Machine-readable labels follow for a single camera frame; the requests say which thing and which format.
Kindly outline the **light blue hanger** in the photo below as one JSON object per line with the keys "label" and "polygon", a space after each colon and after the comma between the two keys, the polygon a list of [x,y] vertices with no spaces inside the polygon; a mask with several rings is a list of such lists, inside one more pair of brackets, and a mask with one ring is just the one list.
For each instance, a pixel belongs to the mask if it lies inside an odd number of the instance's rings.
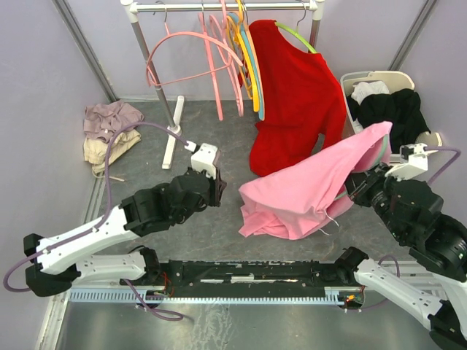
{"label": "light blue hanger", "polygon": [[245,21],[239,22],[238,24],[240,39],[241,39],[241,48],[244,53],[244,58],[247,63],[247,70],[250,76],[251,90],[252,90],[252,100],[253,100],[253,109],[258,113],[258,118],[260,121],[264,121],[265,117],[265,103],[263,96],[263,87],[260,76],[259,63],[257,55],[255,53],[255,47],[251,34],[248,30],[248,26]]}

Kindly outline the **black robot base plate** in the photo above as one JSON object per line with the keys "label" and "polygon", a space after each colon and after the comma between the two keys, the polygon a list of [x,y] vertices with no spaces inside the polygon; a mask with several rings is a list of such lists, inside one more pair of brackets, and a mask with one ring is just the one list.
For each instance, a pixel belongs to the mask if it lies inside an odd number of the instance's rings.
{"label": "black robot base plate", "polygon": [[131,283],[169,297],[322,297],[325,289],[362,291],[344,262],[170,260]]}

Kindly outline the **pink t shirt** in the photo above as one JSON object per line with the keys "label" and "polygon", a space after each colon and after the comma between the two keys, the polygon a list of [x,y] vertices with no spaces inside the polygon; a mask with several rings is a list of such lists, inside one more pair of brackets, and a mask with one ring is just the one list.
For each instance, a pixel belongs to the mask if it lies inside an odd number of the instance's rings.
{"label": "pink t shirt", "polygon": [[353,166],[383,136],[390,142],[391,128],[388,121],[370,125],[294,166],[243,184],[240,234],[298,240],[317,231]]}

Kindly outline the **cream laundry basket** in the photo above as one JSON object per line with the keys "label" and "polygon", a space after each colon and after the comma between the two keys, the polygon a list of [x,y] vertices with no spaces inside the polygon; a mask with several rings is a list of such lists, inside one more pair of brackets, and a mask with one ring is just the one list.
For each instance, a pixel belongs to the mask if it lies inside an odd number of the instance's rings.
{"label": "cream laundry basket", "polygon": [[351,136],[363,130],[360,120],[352,116],[347,105],[347,99],[354,90],[355,83],[373,81],[383,81],[390,91],[388,95],[404,89],[412,91],[415,89],[415,84],[409,75],[400,71],[361,71],[344,74],[340,79],[347,112],[347,120],[344,124],[343,137]]}

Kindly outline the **red t shirt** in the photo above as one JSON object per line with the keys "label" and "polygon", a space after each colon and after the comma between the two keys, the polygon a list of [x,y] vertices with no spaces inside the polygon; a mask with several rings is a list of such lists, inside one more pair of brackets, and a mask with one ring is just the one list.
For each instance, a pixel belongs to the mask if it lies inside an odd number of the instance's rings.
{"label": "red t shirt", "polygon": [[264,119],[250,152],[250,170],[267,176],[308,158],[342,139],[346,119],[341,88],[319,53],[289,43],[273,20],[249,27],[259,63]]}

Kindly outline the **teal wavy hanger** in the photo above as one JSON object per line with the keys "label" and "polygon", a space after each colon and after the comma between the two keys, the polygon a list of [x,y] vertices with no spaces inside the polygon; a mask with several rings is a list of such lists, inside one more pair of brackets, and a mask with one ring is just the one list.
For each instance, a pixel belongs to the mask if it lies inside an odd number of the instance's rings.
{"label": "teal wavy hanger", "polygon": [[[389,136],[383,136],[372,144],[353,166],[350,175],[369,170],[380,164],[383,160],[388,160],[390,155],[389,143]],[[325,231],[325,226],[327,224],[335,224],[335,226],[339,227],[337,219],[348,211],[352,205],[353,202],[350,200],[347,189],[343,184],[339,193],[334,198],[333,203],[324,210],[325,220],[318,230],[325,236],[330,236],[331,234]]]}

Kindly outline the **lime green hanger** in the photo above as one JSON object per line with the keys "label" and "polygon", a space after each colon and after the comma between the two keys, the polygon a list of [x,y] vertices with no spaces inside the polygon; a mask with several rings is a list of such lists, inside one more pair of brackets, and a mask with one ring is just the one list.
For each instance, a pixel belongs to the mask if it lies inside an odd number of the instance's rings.
{"label": "lime green hanger", "polygon": [[286,31],[290,35],[294,36],[300,43],[302,43],[306,47],[306,49],[310,53],[316,54],[317,53],[316,49],[313,48],[313,46],[311,46],[310,43],[302,35],[300,35],[300,33],[298,32],[299,25],[305,18],[306,18],[306,9],[304,9],[304,14],[303,14],[302,18],[296,22],[296,27],[295,28],[291,28],[291,27],[286,26],[285,24],[277,22],[277,21],[275,22],[275,26],[277,28],[279,28],[279,29],[282,29],[282,30]]}

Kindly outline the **pink hanger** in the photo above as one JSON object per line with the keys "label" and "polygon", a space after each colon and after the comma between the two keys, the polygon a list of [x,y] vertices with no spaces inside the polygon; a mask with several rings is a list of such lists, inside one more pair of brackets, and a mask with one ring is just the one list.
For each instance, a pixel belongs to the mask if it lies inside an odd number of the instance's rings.
{"label": "pink hanger", "polygon": [[[236,62],[236,64],[238,66],[240,66],[240,67],[243,67],[243,65],[244,65],[243,62],[242,62],[242,59],[228,46],[228,44],[226,44],[225,42],[221,42],[220,40],[218,40],[218,39],[216,39],[216,38],[214,38],[212,36],[209,36],[208,34],[200,34],[200,33],[194,32],[194,31],[178,31],[178,32],[175,32],[175,33],[169,33],[168,28],[166,28],[166,30],[167,30],[167,35],[164,38],[162,38],[157,43],[156,46],[154,46],[154,48],[150,51],[150,54],[149,54],[148,58],[146,59],[145,78],[146,78],[146,82],[147,82],[147,84],[149,86],[161,87],[161,86],[164,86],[164,85],[170,85],[170,84],[174,84],[174,83],[177,83],[177,82],[183,82],[183,81],[190,80],[190,79],[197,79],[199,77],[206,76],[208,74],[215,73],[215,72],[223,70],[223,69],[227,69],[228,67],[231,67],[234,64],[234,62]],[[175,37],[178,37],[178,36],[191,36],[191,37],[195,37],[197,39],[202,39],[204,42],[214,44],[217,48],[220,48],[221,50],[224,50],[228,54],[227,63],[224,66],[218,67],[216,69],[210,69],[210,70],[202,72],[200,74],[195,74],[195,75],[192,75],[192,76],[175,79],[175,80],[168,81],[168,82],[160,82],[160,80],[156,77],[157,74],[155,73],[155,70],[150,68],[150,64],[153,63],[153,56],[154,56],[156,50],[164,42],[168,41],[169,39],[173,39]]]}
{"label": "pink hanger", "polygon": [[[204,3],[201,3],[201,13],[198,15],[199,23],[201,25],[202,34],[209,38],[213,38],[222,42],[225,46],[227,46],[226,40],[226,26],[227,26],[227,8],[225,1],[219,1],[221,4],[221,10],[223,14],[223,20],[221,23],[217,20],[214,15],[209,16],[209,20],[206,20],[204,14]],[[217,108],[217,116],[219,121],[223,121],[223,108],[222,108],[222,101],[220,97],[220,89],[217,79],[217,73],[222,70],[226,70],[228,76],[231,81],[231,85],[233,88],[233,92],[235,95],[236,107],[237,112],[240,117],[244,116],[244,102],[242,96],[242,89],[240,88],[239,81],[236,77],[236,68],[235,68],[235,60],[234,58],[237,57],[236,54],[231,55],[227,50],[224,50],[221,46],[215,45],[217,51],[219,53],[220,59],[223,62],[222,66],[215,67],[215,60],[212,52],[212,45],[213,42],[209,40],[204,41],[205,46],[205,53],[207,55],[207,62],[209,67],[209,74],[212,80],[212,87],[215,95],[215,104]]]}

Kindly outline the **yellow hanger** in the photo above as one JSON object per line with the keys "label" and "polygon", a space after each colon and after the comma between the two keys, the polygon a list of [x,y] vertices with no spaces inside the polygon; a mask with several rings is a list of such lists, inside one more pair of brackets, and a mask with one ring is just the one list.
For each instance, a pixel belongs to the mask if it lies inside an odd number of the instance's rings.
{"label": "yellow hanger", "polygon": [[250,83],[250,76],[247,70],[247,63],[246,59],[244,58],[244,53],[241,48],[241,39],[238,29],[239,22],[245,21],[246,17],[246,9],[244,7],[243,1],[236,1],[236,5],[238,7],[237,12],[229,12],[227,14],[227,35],[228,35],[228,42],[231,45],[233,51],[242,59],[243,67],[239,67],[240,69],[240,77],[243,86],[247,91],[247,95],[250,100],[252,100],[252,90],[251,90],[251,83]]}

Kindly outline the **black garment in basket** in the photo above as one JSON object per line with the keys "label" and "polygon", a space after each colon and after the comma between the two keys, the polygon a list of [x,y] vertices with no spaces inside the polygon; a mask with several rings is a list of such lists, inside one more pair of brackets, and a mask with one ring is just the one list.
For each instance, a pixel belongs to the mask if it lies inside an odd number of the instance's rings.
{"label": "black garment in basket", "polygon": [[352,119],[363,128],[384,121],[392,123],[390,146],[393,154],[399,153],[403,145],[414,144],[420,134],[430,132],[420,110],[420,96],[411,89],[369,95],[360,104],[347,96],[347,105]]}

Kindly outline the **mauve crumpled garment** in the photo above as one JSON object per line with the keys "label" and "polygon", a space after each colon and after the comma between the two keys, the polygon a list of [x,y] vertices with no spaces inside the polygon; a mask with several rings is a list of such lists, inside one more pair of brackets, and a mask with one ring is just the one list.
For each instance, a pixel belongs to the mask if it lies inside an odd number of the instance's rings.
{"label": "mauve crumpled garment", "polygon": [[108,143],[115,132],[128,124],[144,120],[144,115],[132,105],[116,101],[85,107],[83,131],[87,138]]}

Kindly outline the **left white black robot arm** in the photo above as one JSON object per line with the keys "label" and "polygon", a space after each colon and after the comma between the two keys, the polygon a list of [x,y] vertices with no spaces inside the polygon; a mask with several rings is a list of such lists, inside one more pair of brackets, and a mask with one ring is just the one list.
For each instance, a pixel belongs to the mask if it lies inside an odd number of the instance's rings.
{"label": "left white black robot arm", "polygon": [[23,239],[25,255],[32,263],[25,270],[26,284],[39,297],[89,281],[127,279],[154,284],[162,272],[154,250],[143,248],[122,255],[99,252],[166,231],[209,206],[219,206],[225,187],[218,168],[213,172],[189,168],[169,183],[137,191],[106,217],[83,225],[83,236],[78,228],[50,238],[30,234]]}

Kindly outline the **beige crumpled garment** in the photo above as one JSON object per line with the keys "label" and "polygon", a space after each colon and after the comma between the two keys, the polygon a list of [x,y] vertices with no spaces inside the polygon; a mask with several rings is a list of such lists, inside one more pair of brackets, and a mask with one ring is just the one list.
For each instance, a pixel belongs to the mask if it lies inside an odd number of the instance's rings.
{"label": "beige crumpled garment", "polygon": [[[121,133],[111,146],[109,165],[112,165],[130,148],[139,143],[141,137],[141,134],[135,129]],[[98,179],[104,177],[107,148],[108,143],[100,140],[86,139],[83,144],[84,160],[91,164],[92,174]]]}

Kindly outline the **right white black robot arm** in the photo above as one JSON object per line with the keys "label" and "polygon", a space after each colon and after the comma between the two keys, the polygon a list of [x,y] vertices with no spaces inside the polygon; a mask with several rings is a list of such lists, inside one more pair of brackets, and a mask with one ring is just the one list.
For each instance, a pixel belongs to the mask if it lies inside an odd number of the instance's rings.
{"label": "right white black robot arm", "polygon": [[389,166],[350,174],[344,186],[350,200],[374,210],[400,246],[442,285],[446,299],[423,293],[350,247],[336,261],[335,277],[344,285],[370,287],[410,313],[441,349],[466,348],[466,227],[442,214],[444,201],[427,182],[398,180]]}

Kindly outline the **white metal clothes rack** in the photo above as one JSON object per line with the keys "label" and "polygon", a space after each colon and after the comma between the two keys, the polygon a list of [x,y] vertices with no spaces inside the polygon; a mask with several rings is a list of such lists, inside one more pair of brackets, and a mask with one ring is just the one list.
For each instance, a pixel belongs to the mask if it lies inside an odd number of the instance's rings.
{"label": "white metal clothes rack", "polygon": [[260,72],[253,43],[248,32],[247,13],[257,10],[301,10],[312,15],[310,38],[305,39],[296,28],[290,28],[281,23],[279,28],[286,30],[300,40],[310,52],[314,51],[320,21],[323,18],[323,1],[213,1],[207,3],[200,1],[191,4],[165,4],[157,1],[155,4],[140,4],[137,1],[122,1],[122,6],[131,23],[134,35],[138,42],[145,61],[145,74],[148,85],[155,88],[156,95],[165,109],[168,125],[166,131],[169,136],[162,161],[162,169],[171,168],[174,158],[177,139],[182,135],[180,121],[185,105],[184,96],[178,96],[176,106],[170,109],[166,95],[163,91],[164,83],[159,80],[153,63],[154,50],[149,49],[142,28],[139,24],[139,14],[143,12],[197,12],[201,25],[201,32],[179,31],[177,36],[191,36],[202,39],[207,54],[207,75],[212,78],[215,94],[217,115],[223,118],[223,110],[216,73],[219,70],[228,72],[231,80],[237,111],[240,116],[244,114],[243,92],[246,92],[253,102],[255,112],[263,114],[263,96],[260,85]]}

